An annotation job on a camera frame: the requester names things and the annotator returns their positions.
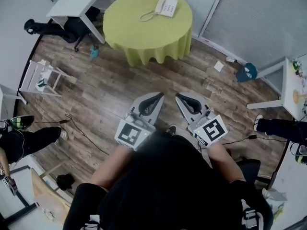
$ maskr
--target round table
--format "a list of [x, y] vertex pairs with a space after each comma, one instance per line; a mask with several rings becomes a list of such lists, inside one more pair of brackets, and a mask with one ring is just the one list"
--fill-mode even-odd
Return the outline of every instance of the round table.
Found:
[[163, 63], [165, 56], [182, 59], [190, 50], [192, 10], [178, 0], [174, 16], [155, 15], [140, 22], [140, 16], [153, 11], [158, 0], [116, 0], [104, 15], [106, 41], [125, 51], [130, 66], [146, 65], [150, 58]]

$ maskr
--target floor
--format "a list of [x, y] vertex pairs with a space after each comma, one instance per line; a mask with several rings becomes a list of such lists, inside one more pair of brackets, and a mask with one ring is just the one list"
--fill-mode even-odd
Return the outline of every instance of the floor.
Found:
[[[62, 120], [65, 114], [70, 114], [77, 126], [107, 153], [117, 144], [114, 140], [116, 129], [133, 100], [149, 92], [165, 93], [156, 126], [163, 129], [176, 124], [177, 133], [195, 145], [195, 140], [185, 131], [187, 123], [176, 106], [177, 92], [199, 93], [217, 114], [221, 114], [229, 130], [223, 142], [254, 134], [253, 123], [258, 113], [265, 118], [291, 118], [282, 108], [248, 110], [248, 103], [276, 100], [278, 95], [261, 80], [236, 82], [238, 64], [226, 63], [224, 55], [200, 42], [192, 42], [191, 53], [183, 60], [167, 58], [162, 65], [153, 60], [147, 66], [134, 68], [129, 67], [122, 51], [107, 45], [99, 48], [98, 58], [90, 59], [90, 47], [84, 43], [80, 52], [75, 53], [63, 40], [44, 36], [32, 60], [48, 60], [53, 67], [59, 67], [73, 78], [61, 78], [56, 90], [62, 98], [25, 94], [29, 104], [19, 103], [18, 114], [35, 115], [37, 122]], [[221, 72], [213, 68], [218, 59], [225, 64]], [[33, 124], [29, 130], [47, 126], [50, 124]], [[82, 136], [72, 122], [62, 126], [69, 140], [61, 142], [60, 146], [52, 144], [35, 157], [46, 170], [66, 160], [65, 166], [54, 171], [52, 176], [71, 173], [76, 179], [71, 191], [74, 193], [76, 186], [88, 181], [107, 155]], [[261, 160], [260, 173], [264, 175], [275, 171], [284, 146], [284, 143], [264, 139], [226, 145], [233, 154]], [[208, 160], [205, 150], [202, 154]]]

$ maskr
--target teal object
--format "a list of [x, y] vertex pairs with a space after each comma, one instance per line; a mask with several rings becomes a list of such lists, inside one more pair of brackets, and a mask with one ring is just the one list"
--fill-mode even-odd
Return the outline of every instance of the teal object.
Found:
[[91, 47], [91, 59], [97, 58], [99, 56], [98, 48]]
[[240, 70], [236, 73], [236, 80], [238, 82], [246, 82], [250, 80], [254, 80], [257, 77], [257, 69], [251, 64], [247, 63], [245, 66], [242, 66]]

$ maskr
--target sneaker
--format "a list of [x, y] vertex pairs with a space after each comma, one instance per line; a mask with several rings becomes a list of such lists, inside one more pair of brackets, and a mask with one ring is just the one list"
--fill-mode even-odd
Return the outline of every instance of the sneaker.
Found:
[[258, 126], [258, 121], [259, 119], [262, 119], [263, 116], [261, 114], [258, 114], [256, 119], [255, 119], [255, 123], [254, 123], [254, 130], [257, 131], [257, 126]]
[[60, 127], [62, 130], [61, 130], [61, 134], [60, 134], [60, 137], [63, 139], [63, 140], [68, 140], [68, 134], [67, 132], [61, 127], [61, 126], [58, 126]]
[[177, 129], [176, 125], [171, 125], [167, 128], [166, 133], [174, 136], [176, 134], [176, 129]]

